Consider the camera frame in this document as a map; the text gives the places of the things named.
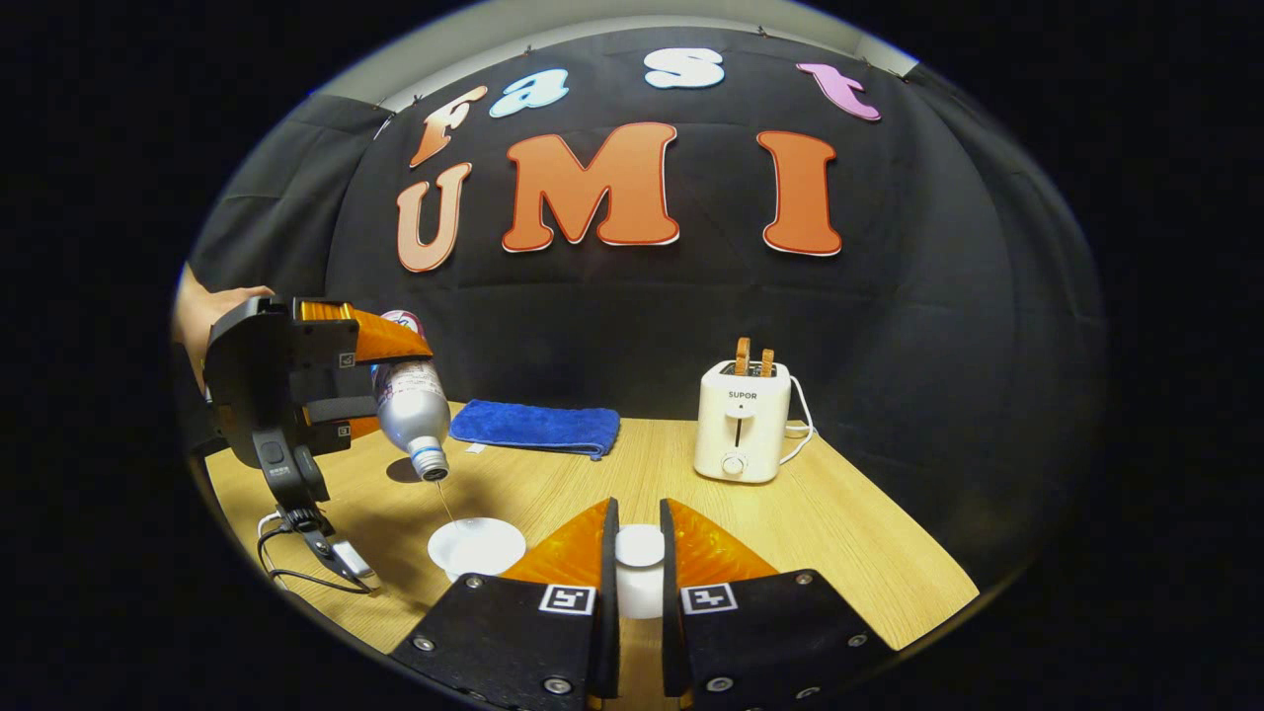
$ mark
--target human hand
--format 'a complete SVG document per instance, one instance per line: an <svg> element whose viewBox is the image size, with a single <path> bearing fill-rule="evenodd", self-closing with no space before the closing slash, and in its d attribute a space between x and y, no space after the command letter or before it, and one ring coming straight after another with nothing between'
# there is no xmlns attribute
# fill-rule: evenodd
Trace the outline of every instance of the human hand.
<svg viewBox="0 0 1264 711"><path fill-rule="evenodd" d="M185 271L179 277L179 287L176 290L176 306L172 309L171 335L176 343L185 347L188 364L193 368L193 377L197 378L198 390L206 392L206 383L202 381L202 361L206 358L206 347L211 340L211 326L215 325L215 321L252 296L274 295L267 286L206 291L188 264L185 264Z"/></svg>

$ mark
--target power cord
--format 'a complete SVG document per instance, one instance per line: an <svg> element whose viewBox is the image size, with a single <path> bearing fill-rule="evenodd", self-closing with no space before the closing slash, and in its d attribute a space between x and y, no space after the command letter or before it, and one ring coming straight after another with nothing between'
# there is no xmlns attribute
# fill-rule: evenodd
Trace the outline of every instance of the power cord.
<svg viewBox="0 0 1264 711"><path fill-rule="evenodd" d="M804 400L804 397L803 397L803 386L799 385L799 378L796 378L794 376L790 376L790 382L793 382L795 390L799 391L799 404L803 405L803 414L804 414L805 417L808 417L808 426L800 428L800 426L794 426L794 425L786 425L786 429L787 430L794 430L794 431L808 430L808 436L803 438L803 442L799 443L799 447L794 448L794 452L791 452L790 454L786 454L785 457L782 457L781 462L779 462L779 464L785 464L790 459L794 459L794 455L798 454L800 449L803 449L804 444L808 444L808 440L810 440L811 435L817 431L817 428L811 424L811 412L808 410L808 401Z"/></svg>
<svg viewBox="0 0 1264 711"><path fill-rule="evenodd" d="M283 519L283 517L281 516L281 514L279 514L279 512L277 512L277 511L273 511L272 514L268 514L267 516L264 516L264 517L259 519L259 525L258 525L258 526L255 526L255 536L257 536L258 539L260 539L260 540L263 539L263 525L264 525L264 524L267 524L268 521L281 521L281 528L279 528L279 529L277 529L277 530L281 530L281 529L288 529L288 524L286 524L286 521L284 521L284 519ZM264 564L263 564L263 560L264 560L264 559L267 559L267 560L268 560L268 564L267 564L267 566L264 566ZM270 555L268 555L268 552L267 552L267 550L262 550L262 549L260 549L260 555L259 555L259 564L260 564L260 566L263 566L263 569L264 569L264 572L268 572L268 571L270 571L272 568L276 568L276 567L277 567L277 566L276 566L276 564L274 564L274 563L272 562L272 557L270 557ZM278 579L278 578L273 578L273 579L276 579L276 581L277 581L277 584L278 584L278 586L281 586L281 590L289 590L288 587L286 587L286 583L284 583L284 581L281 581L281 579Z"/></svg>
<svg viewBox="0 0 1264 711"><path fill-rule="evenodd" d="M263 569L264 569L264 572L268 573L268 578L269 579L276 581L276 583L278 586L281 586L282 588L284 588L284 590L289 590L289 588L286 587L286 583L281 579L281 576L291 576L291 577L295 577L295 578L302 578L305 581L310 581L310 582L313 582L313 583L317 583L317 584L322 584L325 587L331 587L334 590L340 590L343 592L351 592L351 593L355 593L355 595L369 595L369 593L373 592L373 588L368 587L367 584L362 583L360 581L355 581L356 587L346 587L346 586L341 586L341 584L337 584L337 583L331 583L329 581L322 581L320 578L313 578L312 576L308 576L306 573L300 573L297 571L287 571L287 569L283 569L283 568L274 567L273 563L272 563L272 557L268 555L268 549L265 547L265 544L268 543L268 539L270 539L273 536L277 536L277 535L281 535L281 534L297 533L297 531L295 531L289 526L289 524L287 524L284 521L282 521L281 526L278 526L276 529L272 529L270 531L264 533L263 531L263 524L268 522L269 520L277 520L277 519L281 519L279 514L269 514L268 516L264 516L262 520L259 520L259 528L258 528L259 541L257 544L255 553L259 557L259 566L262 566Z"/></svg>

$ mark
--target ceiling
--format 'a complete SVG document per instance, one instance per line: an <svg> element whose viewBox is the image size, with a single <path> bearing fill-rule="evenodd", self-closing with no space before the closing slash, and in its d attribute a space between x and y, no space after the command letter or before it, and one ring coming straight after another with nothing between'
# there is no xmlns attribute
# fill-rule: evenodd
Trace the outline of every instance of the ceiling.
<svg viewBox="0 0 1264 711"><path fill-rule="evenodd" d="M881 39L789 0L488 0L421 27L319 89L398 111L479 70L605 32L710 27L793 39L868 61L904 76L918 61Z"/></svg>

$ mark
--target orange letter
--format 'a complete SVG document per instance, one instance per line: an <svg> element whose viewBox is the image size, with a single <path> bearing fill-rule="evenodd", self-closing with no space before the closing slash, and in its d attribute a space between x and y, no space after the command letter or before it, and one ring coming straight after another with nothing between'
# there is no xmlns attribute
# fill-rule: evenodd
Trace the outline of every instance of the orange letter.
<svg viewBox="0 0 1264 711"><path fill-rule="evenodd" d="M469 102L478 101L484 94L487 94L485 86L471 89L426 116L426 133L421 134L421 145L417 147L417 154L408 161L408 167L416 168L422 161L442 151L451 140L446 130L461 125L465 115L470 113Z"/></svg>
<svg viewBox="0 0 1264 711"><path fill-rule="evenodd" d="M537 135L509 147L518 166L513 226L501 243L507 252L532 252L552 243L552 230L541 219L549 201L557 226L571 244L584 239L597 206L609 192L609 215L597 225L605 244L667 244L680 237L680 225L667 216L662 162L675 127L628 124L611 132L585 168L559 135Z"/></svg>
<svg viewBox="0 0 1264 711"><path fill-rule="evenodd" d="M825 163L837 156L833 147L786 130L765 130L756 140L772 153L777 176L777 214L763 228L763 242L779 252L838 254L843 238L829 226L825 190Z"/></svg>
<svg viewBox="0 0 1264 711"><path fill-rule="evenodd" d="M442 264L456 244L456 221L460 216L461 181L470 175L474 166L456 163L439 173L435 185L439 186L439 230L435 240L422 244L417 234L421 223L421 199L430 190L430 183L421 181L404 189L396 200L399 206L399 232L396 243L399 249L399 263L410 272L428 272Z"/></svg>

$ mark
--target blue towel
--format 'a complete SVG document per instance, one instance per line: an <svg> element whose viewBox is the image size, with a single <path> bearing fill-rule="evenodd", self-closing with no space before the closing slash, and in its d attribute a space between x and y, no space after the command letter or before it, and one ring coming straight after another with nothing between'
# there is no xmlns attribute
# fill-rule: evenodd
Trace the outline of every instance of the blue towel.
<svg viewBox="0 0 1264 711"><path fill-rule="evenodd" d="M559 410L470 400L453 417L449 435L461 442L573 452L594 462L608 454L619 434L614 410Z"/></svg>

